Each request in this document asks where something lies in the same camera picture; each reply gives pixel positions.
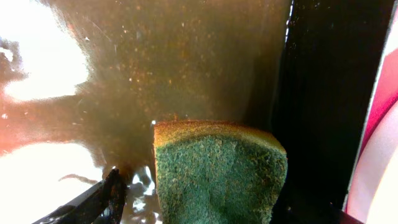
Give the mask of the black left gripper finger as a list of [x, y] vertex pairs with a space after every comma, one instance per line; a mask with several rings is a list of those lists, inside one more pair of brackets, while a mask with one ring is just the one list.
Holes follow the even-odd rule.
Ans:
[[126, 184], [118, 169], [34, 224], [120, 224], [126, 199]]

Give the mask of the green yellow sponge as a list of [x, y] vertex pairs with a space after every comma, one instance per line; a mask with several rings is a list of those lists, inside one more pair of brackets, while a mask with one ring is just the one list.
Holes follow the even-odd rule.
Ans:
[[270, 223], [288, 171], [272, 134], [222, 121], [157, 123], [154, 157], [164, 223]]

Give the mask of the light blue plate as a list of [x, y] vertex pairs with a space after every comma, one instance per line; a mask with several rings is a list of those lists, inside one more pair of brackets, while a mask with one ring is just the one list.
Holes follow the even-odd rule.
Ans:
[[397, 224], [397, 103], [364, 147], [346, 211], [363, 223]]

